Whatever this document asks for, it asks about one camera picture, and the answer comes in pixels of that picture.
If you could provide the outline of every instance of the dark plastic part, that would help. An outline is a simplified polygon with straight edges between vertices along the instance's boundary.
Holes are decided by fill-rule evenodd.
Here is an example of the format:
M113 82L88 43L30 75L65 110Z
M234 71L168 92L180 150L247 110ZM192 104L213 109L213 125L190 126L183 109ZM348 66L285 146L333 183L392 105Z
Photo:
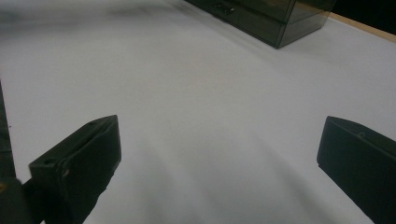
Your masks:
M327 117L318 165L374 223L396 223L395 141L359 123Z
M33 161L47 224L80 224L95 207L120 163L117 116L94 120Z
M21 182L15 178L0 178L0 223L33 224L24 200Z
M281 48L320 29L335 0L186 0Z
M15 177L14 160L12 159L11 142L9 140L6 108L3 90L0 83L0 177Z

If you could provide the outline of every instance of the wooden edge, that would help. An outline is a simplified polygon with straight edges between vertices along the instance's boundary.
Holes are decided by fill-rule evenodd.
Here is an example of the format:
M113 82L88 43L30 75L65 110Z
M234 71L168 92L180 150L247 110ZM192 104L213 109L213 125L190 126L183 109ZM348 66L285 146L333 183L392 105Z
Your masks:
M348 25L351 25L353 27L356 27L356 28L358 28L360 30L363 30L363 31L365 31L367 33L370 33L372 35L377 35L379 37L387 39L388 41L396 43L396 35L393 35L393 34L385 32L385 31L381 31L381 30L375 29L374 27L368 26L368 25L363 24L363 23L358 22L358 21L353 21L353 20L351 20L351 19L349 19L347 17L343 17L343 16L340 16L340 15L337 15L337 14L334 14L334 13L330 13L329 17L332 18L332 19L335 19L337 21L340 21L340 22L346 23Z

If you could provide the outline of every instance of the white surface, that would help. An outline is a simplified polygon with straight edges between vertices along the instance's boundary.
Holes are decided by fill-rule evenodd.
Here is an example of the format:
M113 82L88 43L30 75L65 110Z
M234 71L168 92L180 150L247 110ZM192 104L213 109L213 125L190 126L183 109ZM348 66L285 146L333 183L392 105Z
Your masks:
M276 50L187 3L152 2L1 30L19 179L117 114L122 162L87 224L372 223L316 155L329 115L396 139L395 44L329 20Z

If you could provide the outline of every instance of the white table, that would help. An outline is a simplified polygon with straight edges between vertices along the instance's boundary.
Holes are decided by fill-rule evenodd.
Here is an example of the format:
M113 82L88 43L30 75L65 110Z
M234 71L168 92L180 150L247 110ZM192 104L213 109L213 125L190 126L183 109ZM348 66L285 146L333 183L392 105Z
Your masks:
M328 20L276 50L183 1L112 11L1 30L22 182L117 114L122 162L87 224L372 223L316 156L329 115L396 139L394 43Z

